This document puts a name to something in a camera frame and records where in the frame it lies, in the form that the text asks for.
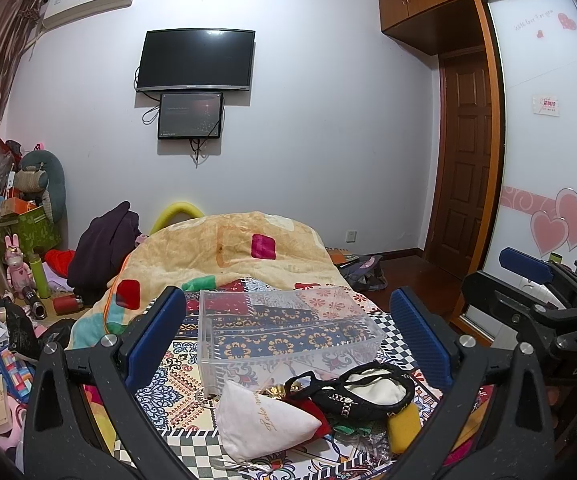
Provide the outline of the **yellow green sponge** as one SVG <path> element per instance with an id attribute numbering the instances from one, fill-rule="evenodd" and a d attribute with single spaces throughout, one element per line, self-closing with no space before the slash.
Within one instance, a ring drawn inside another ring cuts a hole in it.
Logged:
<path id="1" fill-rule="evenodd" d="M 395 415 L 391 415 L 387 422 L 387 434 L 390 452 L 401 455 L 415 440 L 421 431 L 421 419 L 414 402 Z"/>

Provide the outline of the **green knitted cloth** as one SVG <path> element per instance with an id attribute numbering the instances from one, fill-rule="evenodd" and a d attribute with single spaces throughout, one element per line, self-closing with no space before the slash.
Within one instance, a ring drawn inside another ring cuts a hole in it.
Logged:
<path id="1" fill-rule="evenodd" d="M 350 426 L 350 425 L 336 425 L 331 427 L 335 434 L 344 437 L 367 438 L 373 432 L 372 426 Z"/>

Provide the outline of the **white drawstring pouch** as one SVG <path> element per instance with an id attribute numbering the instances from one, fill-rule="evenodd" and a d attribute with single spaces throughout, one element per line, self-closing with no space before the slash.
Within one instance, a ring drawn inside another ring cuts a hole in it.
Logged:
<path id="1" fill-rule="evenodd" d="M 226 382 L 215 408 L 221 443 L 236 463 L 294 448 L 311 440 L 322 422 L 282 400 Z"/>

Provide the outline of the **red velvet pouch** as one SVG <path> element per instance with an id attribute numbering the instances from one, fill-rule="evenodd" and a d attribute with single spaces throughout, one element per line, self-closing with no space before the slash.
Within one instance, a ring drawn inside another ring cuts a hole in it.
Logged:
<path id="1" fill-rule="evenodd" d="M 324 438 L 331 433 L 331 425 L 328 423 L 322 410 L 318 408 L 317 404 L 315 404 L 312 400 L 308 398 L 297 399 L 294 396 L 287 396 L 287 398 L 284 398 L 283 401 L 293 405 L 295 408 L 299 408 L 299 410 L 310 414 L 320 422 L 320 427 L 317 428 L 317 431 L 309 439 L 309 442 Z"/>

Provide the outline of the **brown wooden door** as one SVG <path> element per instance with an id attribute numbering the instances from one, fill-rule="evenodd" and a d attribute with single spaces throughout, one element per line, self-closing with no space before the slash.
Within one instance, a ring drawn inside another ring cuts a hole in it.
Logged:
<path id="1" fill-rule="evenodd" d="M 471 266 L 485 206 L 492 112 L 486 53 L 440 60 L 440 154 L 427 257 L 464 278 Z"/>

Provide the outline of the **red cylindrical can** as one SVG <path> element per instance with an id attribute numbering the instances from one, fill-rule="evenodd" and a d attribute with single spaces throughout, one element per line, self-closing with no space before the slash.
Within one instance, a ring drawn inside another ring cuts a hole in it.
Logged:
<path id="1" fill-rule="evenodd" d="M 56 297 L 52 304 L 57 315 L 72 314 L 83 309 L 82 298 L 74 294 Z"/>

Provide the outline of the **pink rabbit doll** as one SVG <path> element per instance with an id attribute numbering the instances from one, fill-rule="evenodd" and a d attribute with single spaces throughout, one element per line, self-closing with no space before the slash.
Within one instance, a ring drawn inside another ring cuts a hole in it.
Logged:
<path id="1" fill-rule="evenodd" d="M 34 287 L 34 277 L 30 267 L 24 260 L 24 254 L 19 246 L 16 234 L 5 237 L 4 262 L 6 264 L 6 281 L 11 292 L 23 295 L 27 287 Z"/>

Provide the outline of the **green thermos bottle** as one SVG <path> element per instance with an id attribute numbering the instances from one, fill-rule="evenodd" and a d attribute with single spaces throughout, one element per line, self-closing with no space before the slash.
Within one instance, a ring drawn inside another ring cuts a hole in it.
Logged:
<path id="1" fill-rule="evenodd" d="M 38 296 L 41 299 L 50 298 L 51 291 L 48 280 L 46 279 L 46 274 L 44 273 L 41 258 L 35 252 L 32 252 L 28 256 L 28 264 L 34 277 L 34 287 L 37 289 Z"/>

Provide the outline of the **dark purple jacket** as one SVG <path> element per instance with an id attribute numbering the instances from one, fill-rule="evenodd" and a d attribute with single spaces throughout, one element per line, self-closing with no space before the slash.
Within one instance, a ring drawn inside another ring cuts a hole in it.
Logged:
<path id="1" fill-rule="evenodd" d="M 141 235 L 139 215 L 128 200 L 94 218 L 78 242 L 68 266 L 67 283 L 85 306 L 100 300 Z"/>

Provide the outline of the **green storage box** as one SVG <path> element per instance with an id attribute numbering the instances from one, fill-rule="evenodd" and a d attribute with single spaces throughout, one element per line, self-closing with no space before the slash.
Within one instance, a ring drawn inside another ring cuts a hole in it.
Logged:
<path id="1" fill-rule="evenodd" d="M 16 234 L 19 247 L 26 256 L 31 252 L 43 255 L 61 244 L 61 229 L 53 223 L 42 207 L 24 214 L 10 214 L 0 218 L 0 259 L 4 259 L 5 237 Z"/>

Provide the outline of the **beige fleece blanket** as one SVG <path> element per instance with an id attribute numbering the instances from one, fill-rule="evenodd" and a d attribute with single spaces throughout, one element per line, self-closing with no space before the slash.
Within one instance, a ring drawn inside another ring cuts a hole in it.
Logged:
<path id="1" fill-rule="evenodd" d="M 121 334 L 168 286 L 211 289 L 240 278 L 288 290 L 346 284 L 319 233 L 297 220 L 259 211 L 186 220 L 130 252 L 103 297 L 72 326 L 68 347 L 85 349 Z"/>

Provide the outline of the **yellow foam tube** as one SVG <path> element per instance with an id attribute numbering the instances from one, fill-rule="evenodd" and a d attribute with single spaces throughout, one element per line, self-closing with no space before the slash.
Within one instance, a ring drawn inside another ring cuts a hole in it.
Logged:
<path id="1" fill-rule="evenodd" d="M 189 202 L 175 202 L 166 207 L 164 211 L 159 214 L 151 228 L 150 234 L 154 234 L 159 230 L 166 228 L 166 226 L 170 226 L 170 224 L 174 222 L 174 219 L 179 216 L 188 217 L 189 219 L 198 219 L 202 218 L 204 213 L 200 208 Z"/>

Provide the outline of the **wooden overhead cabinet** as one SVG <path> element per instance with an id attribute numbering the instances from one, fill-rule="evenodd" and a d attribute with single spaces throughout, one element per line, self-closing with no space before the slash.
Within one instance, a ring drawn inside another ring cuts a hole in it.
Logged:
<path id="1" fill-rule="evenodd" d="M 378 0 L 381 32 L 427 55 L 483 44 L 475 0 Z"/>

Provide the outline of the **small wall monitor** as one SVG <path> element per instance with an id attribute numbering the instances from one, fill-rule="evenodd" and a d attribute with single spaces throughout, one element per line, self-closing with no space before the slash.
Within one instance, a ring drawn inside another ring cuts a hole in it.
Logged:
<path id="1" fill-rule="evenodd" d="M 219 139 L 222 92 L 162 93 L 157 138 L 160 141 Z"/>

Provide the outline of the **large wall television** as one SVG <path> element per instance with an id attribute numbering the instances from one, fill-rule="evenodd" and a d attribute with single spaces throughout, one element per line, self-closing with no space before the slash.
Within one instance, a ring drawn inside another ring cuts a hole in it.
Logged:
<path id="1" fill-rule="evenodd" d="M 177 28 L 146 33 L 136 90 L 247 91 L 252 86 L 256 32 Z"/>

